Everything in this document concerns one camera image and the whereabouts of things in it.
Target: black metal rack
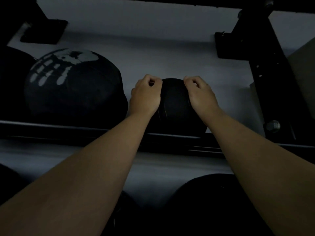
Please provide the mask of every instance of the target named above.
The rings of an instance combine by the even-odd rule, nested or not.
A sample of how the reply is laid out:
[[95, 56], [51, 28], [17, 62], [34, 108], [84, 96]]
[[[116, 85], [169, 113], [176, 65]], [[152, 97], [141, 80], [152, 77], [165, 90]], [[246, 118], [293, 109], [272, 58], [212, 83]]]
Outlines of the black metal rack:
[[[33, 33], [41, 30], [41, 27], [45, 30], [44, 26], [52, 23], [47, 20], [34, 0], [29, 1], [28, 5], [32, 5], [35, 14], [33, 13], [31, 19], [22, 15], [24, 12], [18, 15], [19, 18], [11, 25], [7, 25], [7, 32], [2, 36], [1, 44], [6, 45], [26, 20], [37, 23]], [[310, 116], [268, 19], [273, 8], [273, 2], [270, 0], [246, 3], [232, 33], [215, 33], [218, 57], [249, 61], [265, 121], [266, 138], [308, 161], [315, 162], [314, 120]], [[36, 21], [36, 13], [37, 17], [44, 21]], [[59, 21], [56, 25], [59, 31], [54, 41], [62, 35], [65, 24], [66, 21]], [[28, 41], [52, 43], [52, 40], [45, 39], [45, 31], [42, 37], [43, 39], [40, 40], [28, 37]], [[0, 120], [0, 129], [2, 138], [78, 146], [85, 146], [107, 131], [97, 128], [38, 124], [23, 120]], [[146, 133], [139, 150], [224, 158], [215, 137], [210, 133], [201, 136]]]

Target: black medicine ball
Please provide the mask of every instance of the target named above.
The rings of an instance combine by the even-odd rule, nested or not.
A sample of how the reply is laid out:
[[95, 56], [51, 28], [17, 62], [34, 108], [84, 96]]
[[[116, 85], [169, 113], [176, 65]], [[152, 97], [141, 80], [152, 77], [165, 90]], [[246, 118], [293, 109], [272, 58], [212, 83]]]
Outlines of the black medicine ball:
[[128, 110], [120, 71], [88, 50], [61, 49], [43, 56], [26, 78], [24, 95], [41, 123], [110, 129]]
[[147, 131], [175, 135], [200, 135], [207, 130], [192, 108], [187, 88], [181, 79], [163, 79], [161, 103]]
[[36, 59], [23, 51], [0, 48], [0, 119], [24, 121], [24, 82], [35, 63]]

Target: medicine ball with handprint graphic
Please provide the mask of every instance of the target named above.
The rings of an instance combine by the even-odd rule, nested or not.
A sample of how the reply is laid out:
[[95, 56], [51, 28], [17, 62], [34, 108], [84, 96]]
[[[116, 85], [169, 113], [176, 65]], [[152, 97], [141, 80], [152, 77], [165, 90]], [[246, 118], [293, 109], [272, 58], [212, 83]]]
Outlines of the medicine ball with handprint graphic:
[[40, 123], [112, 128], [128, 110], [120, 71], [88, 50], [46, 54], [26, 78], [26, 103]]

